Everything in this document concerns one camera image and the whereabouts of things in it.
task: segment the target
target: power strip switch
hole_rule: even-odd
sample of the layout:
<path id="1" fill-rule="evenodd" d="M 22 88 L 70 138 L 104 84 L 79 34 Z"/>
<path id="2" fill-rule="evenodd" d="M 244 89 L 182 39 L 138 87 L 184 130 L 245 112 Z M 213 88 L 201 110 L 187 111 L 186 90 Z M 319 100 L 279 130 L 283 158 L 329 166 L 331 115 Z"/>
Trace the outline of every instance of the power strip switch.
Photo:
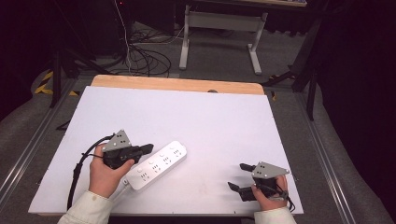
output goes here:
<path id="1" fill-rule="evenodd" d="M 186 156 L 186 148 L 178 141 L 173 141 L 138 164 L 125 177 L 132 189 L 143 190 L 184 161 Z"/>

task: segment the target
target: white sleeve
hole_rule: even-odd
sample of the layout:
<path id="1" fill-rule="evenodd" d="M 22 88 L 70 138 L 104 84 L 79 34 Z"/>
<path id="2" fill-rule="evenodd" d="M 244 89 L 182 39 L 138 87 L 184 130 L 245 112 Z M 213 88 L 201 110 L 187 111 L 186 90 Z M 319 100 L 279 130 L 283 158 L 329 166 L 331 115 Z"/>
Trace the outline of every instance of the white sleeve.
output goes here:
<path id="1" fill-rule="evenodd" d="M 293 215 L 288 207 L 254 213 L 256 224 L 295 224 Z"/>
<path id="2" fill-rule="evenodd" d="M 112 207 L 109 199 L 85 191 L 58 224 L 106 224 Z"/>

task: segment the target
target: white metal frame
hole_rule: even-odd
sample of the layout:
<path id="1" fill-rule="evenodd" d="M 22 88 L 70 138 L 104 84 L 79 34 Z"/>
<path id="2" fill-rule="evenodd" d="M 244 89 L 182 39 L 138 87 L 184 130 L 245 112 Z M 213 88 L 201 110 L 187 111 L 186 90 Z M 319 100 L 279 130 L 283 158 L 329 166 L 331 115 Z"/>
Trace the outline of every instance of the white metal frame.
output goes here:
<path id="1" fill-rule="evenodd" d="M 186 6 L 184 16 L 184 38 L 181 48 L 179 68 L 185 70 L 187 68 L 187 58 L 189 55 L 189 29 L 190 27 L 203 27 L 213 29 L 226 29 L 236 31 L 256 32 L 253 44 L 248 44 L 247 49 L 253 64 L 254 73 L 262 74 L 259 59 L 257 58 L 256 49 L 262 36 L 262 29 L 268 13 L 262 13 L 261 17 L 235 16 L 206 12 L 190 11 L 191 6 Z"/>

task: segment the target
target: table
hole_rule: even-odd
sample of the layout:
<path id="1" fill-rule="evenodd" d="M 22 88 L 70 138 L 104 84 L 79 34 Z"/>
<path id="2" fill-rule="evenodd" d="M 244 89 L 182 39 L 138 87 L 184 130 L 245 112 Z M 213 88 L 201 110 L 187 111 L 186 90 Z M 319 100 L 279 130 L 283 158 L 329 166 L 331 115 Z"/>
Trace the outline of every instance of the table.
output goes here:
<path id="1" fill-rule="evenodd" d="M 234 1 L 209 1 L 216 4 L 232 4 Z M 285 7 L 305 7 L 306 3 L 290 2 L 282 0 L 242 0 L 239 4 L 263 4 L 272 6 Z M 254 73 L 260 75 L 262 69 L 260 67 L 259 59 L 257 58 L 256 49 L 262 36 L 262 29 L 267 18 L 268 13 L 262 13 L 261 17 L 224 15 L 218 13 L 206 13 L 198 11 L 190 11 L 191 6 L 186 5 L 184 17 L 184 37 L 180 55 L 179 68 L 184 70 L 187 68 L 187 58 L 189 54 L 189 30 L 190 27 L 203 27 L 213 29 L 227 29 L 235 31 L 256 32 L 253 44 L 248 44 L 247 49 L 252 62 Z"/>
<path id="2" fill-rule="evenodd" d="M 219 93 L 203 92 L 210 90 Z M 155 153 L 178 140 L 188 156 L 143 192 L 124 192 L 113 216 L 252 216 L 259 210 L 257 202 L 242 202 L 227 184 L 252 184 L 239 163 L 255 165 L 262 158 L 292 171 L 259 84 L 101 75 L 82 94 L 29 213 L 63 214 L 80 153 L 121 128 L 133 145 L 151 143 Z M 81 171 L 75 200 L 88 188 L 88 164 Z M 294 180 L 287 178 L 294 213 L 301 214 Z M 115 195 L 121 191 L 122 184 Z"/>

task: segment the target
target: hand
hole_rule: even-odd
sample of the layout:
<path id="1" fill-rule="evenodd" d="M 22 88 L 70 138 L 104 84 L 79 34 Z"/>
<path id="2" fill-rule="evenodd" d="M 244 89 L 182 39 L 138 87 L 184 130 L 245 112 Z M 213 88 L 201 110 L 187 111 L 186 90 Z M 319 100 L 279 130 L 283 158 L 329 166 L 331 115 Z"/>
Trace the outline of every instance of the hand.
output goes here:
<path id="1" fill-rule="evenodd" d="M 279 186 L 278 190 L 288 190 L 288 181 L 286 180 L 286 177 L 284 175 L 279 175 L 276 177 L 276 183 Z M 273 210 L 281 207 L 285 207 L 288 204 L 288 201 L 272 201 L 269 200 L 265 195 L 262 193 L 262 191 L 258 188 L 256 188 L 255 185 L 251 186 L 251 189 L 253 191 L 254 197 L 257 199 L 257 202 L 260 204 L 260 208 L 262 211 L 268 211 L 268 210 Z"/>
<path id="2" fill-rule="evenodd" d="M 102 147 L 96 147 L 94 154 L 103 157 Z M 93 157 L 90 165 L 90 187 L 89 191 L 102 197 L 109 198 L 116 191 L 120 180 L 134 165 L 134 160 L 128 160 L 116 170 L 111 169 L 103 163 L 103 159 Z"/>

